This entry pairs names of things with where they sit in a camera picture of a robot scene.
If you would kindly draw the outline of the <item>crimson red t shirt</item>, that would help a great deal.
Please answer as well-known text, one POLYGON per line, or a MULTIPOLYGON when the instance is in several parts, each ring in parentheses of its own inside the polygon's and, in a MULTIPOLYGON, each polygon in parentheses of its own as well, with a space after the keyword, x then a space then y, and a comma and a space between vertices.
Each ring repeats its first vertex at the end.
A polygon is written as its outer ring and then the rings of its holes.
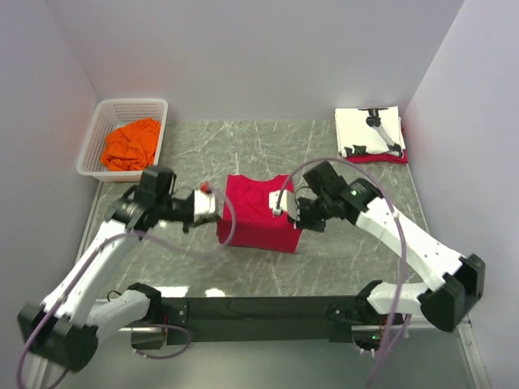
POLYGON ((234 207, 235 216, 224 206, 223 216, 217 222, 219 242, 225 242, 235 221, 231 246, 294 253, 302 231, 294 228, 287 215, 275 216, 269 207, 269 195, 279 190, 286 178, 282 174, 267 181, 256 181, 244 175, 229 175, 225 194, 234 207))

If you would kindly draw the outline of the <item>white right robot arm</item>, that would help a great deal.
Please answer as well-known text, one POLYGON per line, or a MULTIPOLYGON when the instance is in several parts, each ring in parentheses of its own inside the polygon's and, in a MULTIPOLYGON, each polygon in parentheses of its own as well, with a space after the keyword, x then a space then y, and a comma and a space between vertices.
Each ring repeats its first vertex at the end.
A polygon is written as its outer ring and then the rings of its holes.
POLYGON ((360 320, 421 315, 437 329, 451 332, 481 300, 484 261, 476 254, 462 255, 417 226, 397 210, 373 177, 347 182, 329 160, 319 159, 303 178, 315 198, 295 200, 299 229, 322 232, 328 220, 346 220, 384 243, 421 278, 419 283, 371 283, 356 303, 360 320))

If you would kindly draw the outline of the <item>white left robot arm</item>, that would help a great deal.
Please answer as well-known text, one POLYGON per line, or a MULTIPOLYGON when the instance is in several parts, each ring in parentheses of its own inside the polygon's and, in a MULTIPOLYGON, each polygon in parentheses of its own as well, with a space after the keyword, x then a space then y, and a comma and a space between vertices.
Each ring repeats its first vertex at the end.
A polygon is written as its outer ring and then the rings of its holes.
POLYGON ((112 203, 92 244, 65 279, 38 305, 27 304, 18 314, 26 343, 24 351, 43 357, 65 371, 81 371, 98 345, 132 323, 162 323, 161 292, 145 284, 131 285, 122 296, 95 307, 97 294, 123 258, 161 221, 182 223, 184 231, 201 210, 214 208, 212 197, 193 190, 174 196, 172 169, 152 166, 138 184, 112 203))

